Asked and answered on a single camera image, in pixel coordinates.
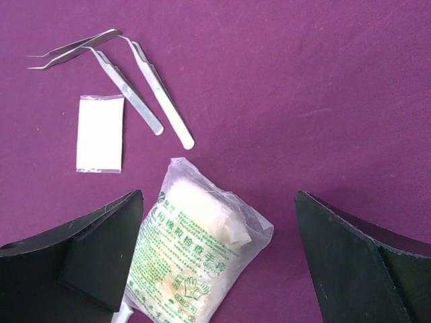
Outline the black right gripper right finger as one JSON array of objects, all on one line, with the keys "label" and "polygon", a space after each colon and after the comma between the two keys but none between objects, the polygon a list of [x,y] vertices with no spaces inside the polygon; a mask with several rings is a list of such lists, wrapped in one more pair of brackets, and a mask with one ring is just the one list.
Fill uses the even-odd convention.
[{"label": "black right gripper right finger", "polygon": [[296,218],[324,322],[429,322],[430,245],[304,191]]}]

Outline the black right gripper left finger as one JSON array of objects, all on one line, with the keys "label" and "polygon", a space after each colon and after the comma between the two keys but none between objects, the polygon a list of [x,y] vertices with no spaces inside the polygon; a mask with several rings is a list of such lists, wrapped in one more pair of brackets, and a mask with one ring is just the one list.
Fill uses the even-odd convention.
[{"label": "black right gripper left finger", "polygon": [[143,217],[134,190],[1,247],[2,322],[110,322],[121,308]]}]

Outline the green-print glove bag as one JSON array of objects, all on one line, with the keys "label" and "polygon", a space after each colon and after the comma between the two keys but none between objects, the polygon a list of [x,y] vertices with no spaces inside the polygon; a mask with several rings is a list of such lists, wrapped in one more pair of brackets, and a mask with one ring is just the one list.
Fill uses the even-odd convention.
[{"label": "green-print glove bag", "polygon": [[274,226],[183,157],[143,220],[125,302],[153,322],[209,322]]}]

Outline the small white packet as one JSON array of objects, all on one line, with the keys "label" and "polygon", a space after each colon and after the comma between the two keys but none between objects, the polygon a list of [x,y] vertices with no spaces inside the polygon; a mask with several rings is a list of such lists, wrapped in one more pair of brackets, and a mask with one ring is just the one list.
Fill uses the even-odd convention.
[{"label": "small white packet", "polygon": [[82,96],[79,100],[76,171],[120,174],[125,98]]}]

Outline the curved steel tweezers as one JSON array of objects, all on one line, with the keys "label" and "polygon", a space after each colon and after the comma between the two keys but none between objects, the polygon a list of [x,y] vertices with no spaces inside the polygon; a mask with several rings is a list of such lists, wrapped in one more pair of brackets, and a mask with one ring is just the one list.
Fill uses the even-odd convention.
[{"label": "curved steel tweezers", "polygon": [[96,50],[91,46],[85,46],[84,48],[90,50],[96,57],[96,60],[104,70],[105,74],[109,76],[122,95],[131,103],[134,109],[136,109],[152,132],[155,135],[161,135],[164,132],[164,126],[143,101],[141,96],[135,91],[121,70],[116,65],[112,64],[109,58],[101,50]]},{"label": "curved steel tweezers", "polygon": [[142,47],[138,42],[131,40],[126,36],[121,36],[121,38],[125,39],[131,48],[141,73],[155,95],[181,144],[186,150],[192,149],[195,146],[195,140],[190,134],[180,114],[178,113],[176,106],[170,97],[170,94],[168,93],[163,81],[156,71],[156,68],[148,61]]}]

